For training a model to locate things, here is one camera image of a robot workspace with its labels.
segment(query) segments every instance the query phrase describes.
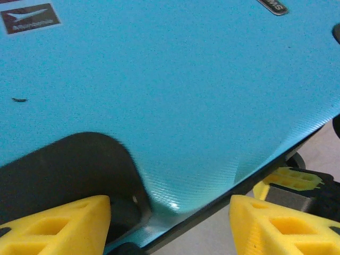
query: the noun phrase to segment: curved plastic panel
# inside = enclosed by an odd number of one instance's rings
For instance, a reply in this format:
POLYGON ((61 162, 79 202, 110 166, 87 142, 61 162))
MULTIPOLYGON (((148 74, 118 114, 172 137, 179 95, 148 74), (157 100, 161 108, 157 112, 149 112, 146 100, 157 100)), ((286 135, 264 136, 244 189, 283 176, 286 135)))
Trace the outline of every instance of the curved plastic panel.
POLYGON ((53 3, 61 25, 0 38, 0 165, 77 132, 118 139, 152 198, 130 237, 146 245, 340 112, 339 2, 283 4, 53 3))

